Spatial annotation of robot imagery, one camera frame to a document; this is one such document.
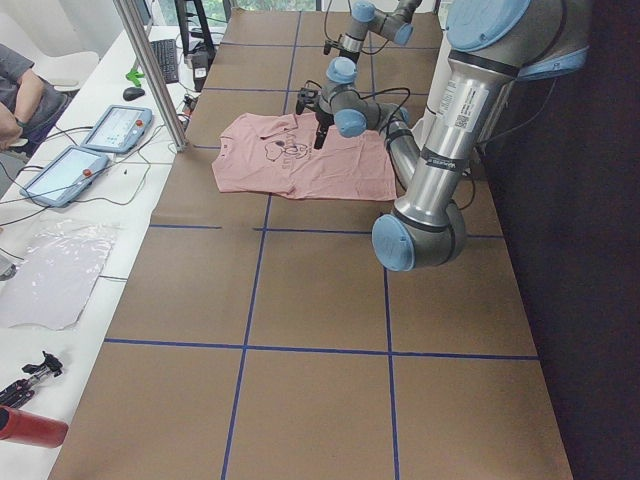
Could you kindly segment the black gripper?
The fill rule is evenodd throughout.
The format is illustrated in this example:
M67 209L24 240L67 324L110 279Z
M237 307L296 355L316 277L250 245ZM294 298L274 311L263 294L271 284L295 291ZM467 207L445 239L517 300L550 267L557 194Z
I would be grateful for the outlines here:
M333 114L318 88L302 87L296 95L295 113L303 114L309 110L315 114L318 128L315 133L314 149L320 150L326 140L329 128L334 124Z
M337 40L326 38L323 46L323 54L329 55L332 50L338 51L338 55L357 63L362 51L363 40L356 39L348 34L340 35Z

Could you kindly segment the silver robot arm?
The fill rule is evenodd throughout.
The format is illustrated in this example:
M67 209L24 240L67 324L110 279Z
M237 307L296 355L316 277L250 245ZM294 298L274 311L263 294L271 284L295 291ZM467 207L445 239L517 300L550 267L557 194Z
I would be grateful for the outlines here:
M323 25L323 54L329 55L332 50L336 50L339 56L357 63L360 55L366 54L363 50L364 42L370 33L385 40L382 48L388 42L406 45L413 33L413 16L420 5L420 0L399 1L393 11L384 12L371 1L353 1L348 29L337 40L329 36L326 24Z
M391 271L437 266L455 259L466 242L464 219L453 199L487 120L514 81L553 78L580 69L587 57L592 5L588 1L456 1L446 38L451 73L423 144L403 109L363 98L355 87L365 37L374 33L398 45L412 34L414 1L383 12L356 2L344 35L327 41L337 50L318 89L303 88L298 111L317 121L315 147L330 129L346 138L366 131L384 140L404 194L372 228L378 261Z

